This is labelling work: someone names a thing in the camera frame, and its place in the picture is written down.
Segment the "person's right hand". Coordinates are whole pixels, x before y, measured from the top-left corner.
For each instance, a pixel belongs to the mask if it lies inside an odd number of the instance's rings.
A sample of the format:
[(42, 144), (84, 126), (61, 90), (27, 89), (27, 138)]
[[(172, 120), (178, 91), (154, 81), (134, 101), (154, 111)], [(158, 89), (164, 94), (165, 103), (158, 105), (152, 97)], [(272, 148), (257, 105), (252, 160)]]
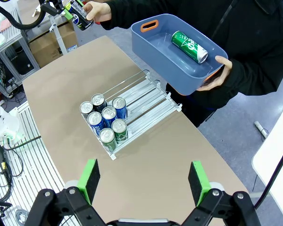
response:
[(105, 22), (112, 18), (111, 8), (107, 3), (89, 1), (83, 6), (83, 10), (87, 13), (86, 19), (95, 22)]

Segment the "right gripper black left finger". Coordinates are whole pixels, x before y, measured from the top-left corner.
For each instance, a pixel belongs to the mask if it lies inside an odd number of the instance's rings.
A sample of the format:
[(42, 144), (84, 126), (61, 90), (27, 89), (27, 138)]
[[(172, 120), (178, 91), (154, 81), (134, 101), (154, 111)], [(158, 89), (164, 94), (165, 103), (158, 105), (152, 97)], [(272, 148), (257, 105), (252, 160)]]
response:
[(38, 192), (25, 221), (26, 226), (59, 226), (65, 217), (75, 217), (81, 226), (104, 226), (105, 222), (92, 207), (100, 180), (98, 161), (87, 161), (76, 186), (56, 193), (52, 189)]

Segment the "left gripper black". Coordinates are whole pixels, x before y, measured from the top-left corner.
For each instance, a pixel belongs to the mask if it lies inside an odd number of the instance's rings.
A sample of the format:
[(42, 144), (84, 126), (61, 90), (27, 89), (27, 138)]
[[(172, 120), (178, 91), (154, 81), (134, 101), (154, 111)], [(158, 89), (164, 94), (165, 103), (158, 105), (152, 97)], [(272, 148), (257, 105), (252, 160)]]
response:
[[(62, 0), (39, 0), (40, 12), (48, 13), (51, 16), (62, 14), (67, 20), (72, 20), (73, 16), (68, 11), (71, 8), (71, 4), (67, 3), (65, 6), (62, 4)], [(72, 0), (72, 5), (84, 6), (80, 0)]]

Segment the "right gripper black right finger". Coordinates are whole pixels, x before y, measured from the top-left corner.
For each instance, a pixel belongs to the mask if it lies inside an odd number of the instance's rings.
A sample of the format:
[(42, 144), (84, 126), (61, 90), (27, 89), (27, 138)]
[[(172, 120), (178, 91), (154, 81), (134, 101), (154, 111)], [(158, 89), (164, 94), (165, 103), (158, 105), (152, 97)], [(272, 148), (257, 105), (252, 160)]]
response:
[(183, 226), (207, 226), (213, 218), (220, 218), (226, 226), (261, 225), (247, 192), (227, 194), (210, 185), (200, 161), (192, 161), (188, 175), (195, 209), (182, 223)]

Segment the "person's left hand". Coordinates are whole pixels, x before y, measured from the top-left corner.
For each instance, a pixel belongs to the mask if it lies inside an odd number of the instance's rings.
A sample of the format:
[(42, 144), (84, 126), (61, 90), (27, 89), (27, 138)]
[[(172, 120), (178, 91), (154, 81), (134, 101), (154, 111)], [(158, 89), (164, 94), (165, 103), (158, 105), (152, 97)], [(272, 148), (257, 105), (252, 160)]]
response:
[(209, 83), (205, 83), (197, 91), (209, 91), (213, 88), (221, 86), (226, 80), (227, 76), (230, 74), (232, 69), (232, 62), (222, 56), (215, 56), (215, 60), (224, 66), (221, 74), (218, 77), (215, 77)]

